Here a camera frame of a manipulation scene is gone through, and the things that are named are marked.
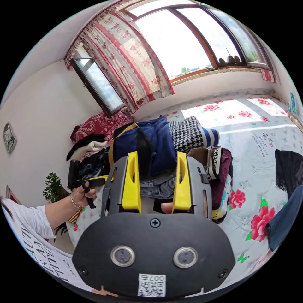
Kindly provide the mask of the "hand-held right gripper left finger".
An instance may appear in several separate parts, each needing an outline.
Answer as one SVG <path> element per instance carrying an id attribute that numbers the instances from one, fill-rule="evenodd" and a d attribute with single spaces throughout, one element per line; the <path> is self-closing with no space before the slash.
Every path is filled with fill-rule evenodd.
<path id="1" fill-rule="evenodd" d="M 128 154 L 121 206 L 126 212 L 141 213 L 138 153 Z"/>

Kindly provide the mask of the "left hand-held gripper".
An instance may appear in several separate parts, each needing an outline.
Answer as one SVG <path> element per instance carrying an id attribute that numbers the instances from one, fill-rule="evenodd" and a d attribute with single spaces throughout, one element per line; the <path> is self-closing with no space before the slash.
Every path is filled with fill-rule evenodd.
<path id="1" fill-rule="evenodd" d="M 85 193 L 89 192 L 91 187 L 100 187 L 103 186 L 106 181 L 108 180 L 109 175 L 102 175 L 98 177 L 94 177 L 87 180 L 80 180 L 80 183 L 85 191 Z M 87 198 L 88 206 L 91 209 L 95 209 L 96 206 L 94 205 L 94 200 L 92 198 Z"/>

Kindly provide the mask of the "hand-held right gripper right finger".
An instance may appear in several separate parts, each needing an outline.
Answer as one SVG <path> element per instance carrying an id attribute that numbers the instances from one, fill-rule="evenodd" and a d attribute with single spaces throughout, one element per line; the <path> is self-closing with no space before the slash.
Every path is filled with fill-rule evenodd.
<path id="1" fill-rule="evenodd" d="M 187 155 L 177 152 L 176 181 L 172 213 L 189 212 L 192 207 L 191 185 Z"/>

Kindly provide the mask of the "person's left hand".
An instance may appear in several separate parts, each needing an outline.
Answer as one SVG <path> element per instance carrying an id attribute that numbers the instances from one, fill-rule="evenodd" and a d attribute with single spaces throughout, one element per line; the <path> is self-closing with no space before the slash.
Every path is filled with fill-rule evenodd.
<path id="1" fill-rule="evenodd" d="M 81 186 L 72 189 L 70 194 L 72 204 L 78 209 L 87 206 L 95 208 L 96 197 L 96 190 L 90 186 L 89 181 L 83 181 Z"/>

